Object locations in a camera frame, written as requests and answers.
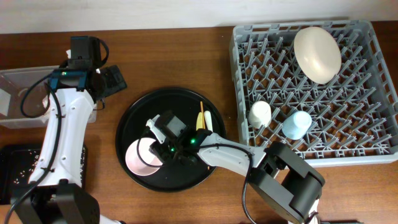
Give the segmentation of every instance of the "white wall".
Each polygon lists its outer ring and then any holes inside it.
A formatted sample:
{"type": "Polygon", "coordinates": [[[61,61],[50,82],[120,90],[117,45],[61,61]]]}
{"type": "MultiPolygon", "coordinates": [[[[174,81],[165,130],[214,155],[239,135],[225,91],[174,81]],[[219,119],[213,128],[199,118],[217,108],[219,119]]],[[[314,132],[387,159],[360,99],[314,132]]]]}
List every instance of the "white wall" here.
{"type": "Polygon", "coordinates": [[[398,20],[397,0],[0,0],[0,33],[398,20]]]}

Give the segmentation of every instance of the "light blue cup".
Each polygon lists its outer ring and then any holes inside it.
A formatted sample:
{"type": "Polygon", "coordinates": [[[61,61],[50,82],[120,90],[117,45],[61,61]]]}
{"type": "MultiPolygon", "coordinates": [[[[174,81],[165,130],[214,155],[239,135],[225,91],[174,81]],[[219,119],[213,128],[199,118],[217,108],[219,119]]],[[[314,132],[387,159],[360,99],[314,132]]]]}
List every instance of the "light blue cup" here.
{"type": "Polygon", "coordinates": [[[308,131],[311,123],[311,116],[307,112],[298,111],[284,121],[282,132],[286,137],[298,140],[308,131]]]}

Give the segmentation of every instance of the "black round tray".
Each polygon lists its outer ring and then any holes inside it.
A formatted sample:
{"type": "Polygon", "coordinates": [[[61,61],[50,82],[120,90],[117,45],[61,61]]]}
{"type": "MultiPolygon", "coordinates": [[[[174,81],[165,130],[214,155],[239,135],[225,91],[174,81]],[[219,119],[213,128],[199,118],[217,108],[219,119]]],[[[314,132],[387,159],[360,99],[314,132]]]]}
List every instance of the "black round tray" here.
{"type": "MultiPolygon", "coordinates": [[[[134,181],[151,190],[176,192],[199,184],[214,171],[215,167],[208,167],[203,161],[191,166],[174,162],[170,166],[160,168],[152,175],[139,176],[127,168],[125,160],[128,147],[141,137],[148,119],[172,110],[182,122],[191,128],[196,128],[201,101],[204,110],[211,113],[213,132],[225,138],[224,122],[215,106],[204,96],[188,89],[163,88],[153,91],[137,100],[126,110],[116,132],[116,154],[121,166],[134,181]]],[[[152,133],[145,137],[156,139],[152,133]]]]}

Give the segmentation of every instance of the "gray dish rack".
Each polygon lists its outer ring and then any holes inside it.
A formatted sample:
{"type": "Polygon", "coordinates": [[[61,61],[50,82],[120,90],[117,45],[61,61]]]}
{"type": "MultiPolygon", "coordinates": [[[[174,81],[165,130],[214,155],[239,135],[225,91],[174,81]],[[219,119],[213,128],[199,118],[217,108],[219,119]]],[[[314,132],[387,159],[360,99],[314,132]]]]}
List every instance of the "gray dish rack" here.
{"type": "Polygon", "coordinates": [[[398,160],[398,97],[370,22],[236,26],[229,54],[240,143],[281,141],[314,167],[398,160]],[[311,26],[328,31],[341,50],[341,70],[324,85],[308,79],[294,55],[296,33],[311,26]],[[272,122],[254,129],[247,115],[259,100],[270,104],[272,122]],[[283,120],[298,110],[308,112],[313,123],[294,141],[281,129],[283,120]]]}

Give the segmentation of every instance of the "cable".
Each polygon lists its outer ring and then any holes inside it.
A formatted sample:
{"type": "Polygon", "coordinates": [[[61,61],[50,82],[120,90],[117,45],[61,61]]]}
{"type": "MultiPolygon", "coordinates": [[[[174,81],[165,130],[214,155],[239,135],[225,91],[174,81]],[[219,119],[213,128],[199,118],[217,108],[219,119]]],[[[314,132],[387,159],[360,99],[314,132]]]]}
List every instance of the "cable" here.
{"type": "Polygon", "coordinates": [[[64,61],[60,64],[59,68],[66,68],[67,66],[68,66],[68,59],[64,60],[64,61]]]}
{"type": "Polygon", "coordinates": [[[102,102],[102,108],[101,109],[93,109],[93,110],[99,111],[99,110],[105,109],[105,100],[104,100],[104,98],[100,99],[100,102],[102,102]]]}
{"type": "Polygon", "coordinates": [[[48,79],[48,77],[50,77],[50,76],[51,76],[51,73],[48,74],[48,75],[46,75],[46,76],[44,76],[43,78],[41,78],[40,80],[38,80],[37,82],[35,82],[35,83],[34,83],[31,87],[29,87],[29,89],[26,91],[26,93],[25,93],[25,95],[24,95],[24,97],[22,98],[22,101],[21,101],[21,113],[22,113],[22,115],[24,115],[25,117],[27,117],[27,118],[38,118],[39,116],[43,116],[43,114],[45,114],[45,112],[49,109],[49,107],[50,107],[50,98],[49,98],[48,101],[47,101],[47,106],[45,107],[43,113],[40,113],[40,114],[37,114],[37,115],[29,115],[29,114],[26,114],[25,111],[24,111],[24,103],[25,103],[25,100],[26,100],[27,96],[29,96],[30,92],[31,92],[38,84],[40,84],[42,81],[48,79]]]}
{"type": "MultiPolygon", "coordinates": [[[[26,191],[25,194],[24,194],[23,196],[19,197],[19,198],[11,205],[11,208],[10,208],[10,210],[7,212],[6,218],[4,219],[4,224],[8,224],[8,222],[9,222],[9,220],[10,220],[10,218],[11,218],[12,212],[19,206],[19,204],[21,204],[21,202],[23,202],[23,201],[25,200],[26,197],[28,197],[28,196],[30,195],[30,193],[32,193],[32,191],[33,191],[37,186],[39,186],[39,184],[41,183],[41,181],[43,181],[43,180],[45,179],[45,177],[47,176],[47,174],[49,174],[49,172],[50,172],[50,170],[51,170],[51,167],[52,167],[52,164],[54,163],[55,156],[57,155],[58,143],[59,143],[60,135],[61,135],[62,112],[61,112],[60,102],[58,101],[58,98],[57,98],[55,92],[48,86],[48,84],[46,84],[46,85],[47,85],[47,87],[49,88],[52,97],[54,98],[55,105],[57,106],[57,111],[58,111],[58,115],[57,115],[57,118],[58,118],[58,125],[57,125],[57,133],[56,133],[56,135],[55,135],[54,149],[53,149],[53,151],[52,151],[52,155],[51,155],[51,158],[50,158],[50,160],[49,160],[49,164],[48,164],[47,168],[44,168],[44,172],[43,172],[43,174],[40,176],[40,178],[39,178],[36,182],[34,182],[33,185],[30,186],[29,190],[26,191]]],[[[23,109],[22,109],[23,102],[24,102],[24,101],[21,102],[21,112],[22,112],[22,114],[23,114],[23,109]]]]}
{"type": "Polygon", "coordinates": [[[309,224],[312,220],[313,220],[313,218],[315,217],[315,216],[317,216],[318,215],[318,212],[312,212],[309,216],[308,216],[308,218],[307,218],[307,220],[305,221],[305,224],[309,224]]]}
{"type": "Polygon", "coordinates": [[[249,158],[249,168],[248,168],[248,172],[246,173],[246,177],[244,178],[244,183],[243,183],[243,189],[242,189],[242,207],[243,207],[243,211],[244,214],[246,215],[246,217],[250,220],[251,223],[256,224],[256,222],[253,220],[253,218],[250,216],[248,208],[246,207],[246,189],[248,187],[248,181],[249,181],[249,176],[250,176],[250,172],[251,172],[251,168],[253,166],[253,158],[252,158],[252,154],[239,147],[239,146],[234,146],[234,145],[230,145],[230,144],[211,144],[211,145],[206,145],[206,146],[198,146],[195,147],[196,149],[205,149],[205,148],[209,148],[209,147],[230,147],[233,149],[237,149],[239,151],[242,151],[244,153],[246,153],[248,155],[249,158]]]}
{"type": "Polygon", "coordinates": [[[105,41],[103,41],[103,40],[101,40],[101,39],[99,39],[99,38],[97,38],[97,39],[98,39],[99,42],[102,44],[102,46],[104,47],[105,52],[106,52],[105,58],[102,59],[102,61],[101,61],[102,65],[101,65],[100,67],[102,67],[102,66],[106,63],[106,61],[108,60],[108,57],[109,57],[109,47],[105,44],[105,41]]]}
{"type": "Polygon", "coordinates": [[[143,164],[145,164],[146,166],[149,166],[149,167],[152,167],[152,168],[161,168],[161,167],[165,167],[166,165],[164,165],[164,164],[163,164],[163,165],[160,165],[160,166],[150,165],[150,164],[148,164],[147,162],[145,162],[145,161],[142,159],[141,155],[139,154],[139,143],[141,142],[141,139],[144,137],[144,135],[148,133],[148,131],[149,131],[149,128],[146,127],[145,130],[144,130],[144,132],[142,133],[141,137],[138,139],[138,142],[137,142],[137,156],[138,156],[138,159],[139,159],[143,164]]]}

